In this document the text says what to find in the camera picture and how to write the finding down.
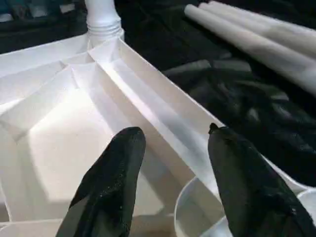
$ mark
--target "white plastic container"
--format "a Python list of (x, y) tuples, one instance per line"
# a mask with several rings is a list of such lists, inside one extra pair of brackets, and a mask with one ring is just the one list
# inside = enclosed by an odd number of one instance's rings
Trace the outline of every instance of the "white plastic container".
[(217, 223), (224, 218), (225, 213), (220, 201), (198, 178), (194, 178), (183, 188), (175, 205), (175, 236), (206, 236), (210, 227), (214, 226), (214, 237), (223, 237), (220, 232), (228, 229), (228, 226), (224, 223), (222, 228), (217, 228)]
[(173, 232), (177, 197), (195, 175), (208, 193), (200, 197), (219, 203), (207, 139), (212, 122), (223, 124), (122, 40), (92, 48), (83, 35), (0, 55), (0, 65), (0, 237), (60, 222), (127, 126), (147, 139), (132, 233)]

